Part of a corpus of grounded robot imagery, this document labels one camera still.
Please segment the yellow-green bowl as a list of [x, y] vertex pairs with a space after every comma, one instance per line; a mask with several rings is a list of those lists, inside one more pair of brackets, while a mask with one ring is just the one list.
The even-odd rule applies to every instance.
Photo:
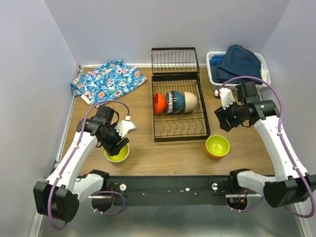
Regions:
[[130, 147], [129, 144], [126, 144], [117, 155], [111, 156], [108, 154], [107, 151], [104, 151], [105, 157], [107, 160], [109, 160], [110, 162], [113, 163], [120, 163], [120, 162], [124, 162], [130, 153]]

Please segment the green orange bowl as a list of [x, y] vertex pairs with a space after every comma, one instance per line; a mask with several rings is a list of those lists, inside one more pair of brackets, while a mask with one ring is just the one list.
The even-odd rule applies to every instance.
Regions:
[[221, 135], [211, 135], [205, 142], [205, 151], [212, 158], [223, 158], [230, 151], [230, 143]]

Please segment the white bowl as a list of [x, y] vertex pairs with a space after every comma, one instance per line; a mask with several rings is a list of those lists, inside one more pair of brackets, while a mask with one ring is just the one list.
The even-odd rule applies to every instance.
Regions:
[[188, 91], [184, 91], [185, 97], [185, 113], [191, 112], [197, 106], [197, 97]]

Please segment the black wire dish rack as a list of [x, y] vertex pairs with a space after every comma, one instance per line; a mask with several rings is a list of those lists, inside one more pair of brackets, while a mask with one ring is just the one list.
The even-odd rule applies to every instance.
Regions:
[[153, 47], [152, 94], [165, 96], [172, 91], [191, 92], [197, 106], [167, 114], [154, 114], [154, 141], [203, 140], [210, 135], [210, 127], [200, 85], [199, 63], [194, 47]]

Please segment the dark glazed bowl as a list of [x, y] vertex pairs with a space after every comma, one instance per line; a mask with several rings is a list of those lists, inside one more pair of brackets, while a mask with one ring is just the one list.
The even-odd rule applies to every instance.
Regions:
[[179, 91], [172, 91], [173, 113], [180, 112], [185, 106], [185, 97]]

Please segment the blue triangle pattern bowl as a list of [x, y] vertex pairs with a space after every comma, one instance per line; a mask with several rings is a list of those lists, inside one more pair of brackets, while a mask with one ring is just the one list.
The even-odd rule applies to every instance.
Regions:
[[173, 96], [171, 92], [167, 92], [165, 99], [167, 101], [167, 106], [166, 106], [166, 110], [165, 113], [166, 114], [171, 114], [173, 112]]

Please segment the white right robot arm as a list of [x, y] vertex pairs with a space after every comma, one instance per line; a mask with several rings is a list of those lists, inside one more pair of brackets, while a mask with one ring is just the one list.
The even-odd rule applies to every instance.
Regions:
[[236, 85], [237, 97], [220, 86], [214, 96], [221, 100], [215, 111], [220, 128], [226, 132], [248, 122], [259, 133], [272, 160], [275, 175], [264, 176], [250, 169], [230, 172], [228, 190], [234, 194], [248, 189], [262, 195], [273, 208], [304, 202], [312, 198], [316, 177], [310, 175], [296, 156], [282, 125], [281, 106], [272, 100], [262, 100], [256, 84]]

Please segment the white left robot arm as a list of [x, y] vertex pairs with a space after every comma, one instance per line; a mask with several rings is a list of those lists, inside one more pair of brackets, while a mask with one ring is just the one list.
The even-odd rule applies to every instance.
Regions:
[[130, 114], [113, 122], [118, 112], [108, 106], [100, 106], [97, 113], [85, 115], [76, 129], [68, 151], [45, 181], [34, 185], [33, 194], [38, 214], [49, 217], [51, 221], [71, 222], [79, 204], [90, 195], [97, 193], [117, 195], [110, 185], [110, 176], [101, 170], [92, 170], [78, 181], [77, 176], [90, 153], [102, 147], [109, 155], [118, 155], [129, 142], [127, 134], [136, 126]]

